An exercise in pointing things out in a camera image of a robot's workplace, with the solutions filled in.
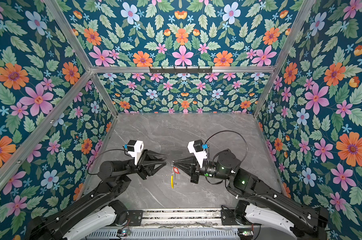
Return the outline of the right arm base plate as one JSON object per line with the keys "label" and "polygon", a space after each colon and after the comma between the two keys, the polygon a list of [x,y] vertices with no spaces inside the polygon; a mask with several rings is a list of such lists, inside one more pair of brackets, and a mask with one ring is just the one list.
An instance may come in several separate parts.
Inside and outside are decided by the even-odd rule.
{"label": "right arm base plate", "polygon": [[221,209],[221,222],[223,226],[237,226],[239,225],[236,215],[233,210],[222,208]]}

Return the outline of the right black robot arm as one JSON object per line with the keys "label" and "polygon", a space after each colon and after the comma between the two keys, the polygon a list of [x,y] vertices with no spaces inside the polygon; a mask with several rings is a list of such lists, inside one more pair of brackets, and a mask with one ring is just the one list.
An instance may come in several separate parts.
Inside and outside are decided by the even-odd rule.
{"label": "right black robot arm", "polygon": [[217,161],[189,157],[173,165],[197,184],[201,176],[226,181],[226,189],[238,199],[241,218],[284,232],[296,240],[326,240],[329,214],[323,207],[299,204],[268,186],[240,167],[241,161],[230,151],[217,154]]}

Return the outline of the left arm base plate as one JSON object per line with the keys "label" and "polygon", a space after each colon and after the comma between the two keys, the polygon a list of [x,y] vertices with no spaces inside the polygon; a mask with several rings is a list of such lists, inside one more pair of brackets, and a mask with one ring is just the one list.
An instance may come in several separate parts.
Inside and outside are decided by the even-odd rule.
{"label": "left arm base plate", "polygon": [[128,210],[122,215],[122,217],[116,218],[115,224],[122,227],[141,226],[143,213],[143,210]]}

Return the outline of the silver keyring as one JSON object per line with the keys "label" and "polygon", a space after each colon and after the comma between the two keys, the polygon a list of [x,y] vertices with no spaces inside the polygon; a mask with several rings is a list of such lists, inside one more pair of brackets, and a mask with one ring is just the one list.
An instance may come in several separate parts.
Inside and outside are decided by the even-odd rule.
{"label": "silver keyring", "polygon": [[178,174],[178,168],[172,165],[172,173],[171,173],[171,188],[175,187],[175,177]]}

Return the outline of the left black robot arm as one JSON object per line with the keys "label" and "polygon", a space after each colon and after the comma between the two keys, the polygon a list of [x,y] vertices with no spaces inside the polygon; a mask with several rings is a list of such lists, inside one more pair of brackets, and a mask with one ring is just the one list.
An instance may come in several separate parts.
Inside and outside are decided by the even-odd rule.
{"label": "left black robot arm", "polygon": [[128,209],[117,199],[131,183],[129,175],[143,180],[166,166],[166,155],[144,150],[139,160],[104,161],[98,172],[100,183],[72,205],[48,217],[28,223],[27,240],[80,240],[111,224],[128,222]]}

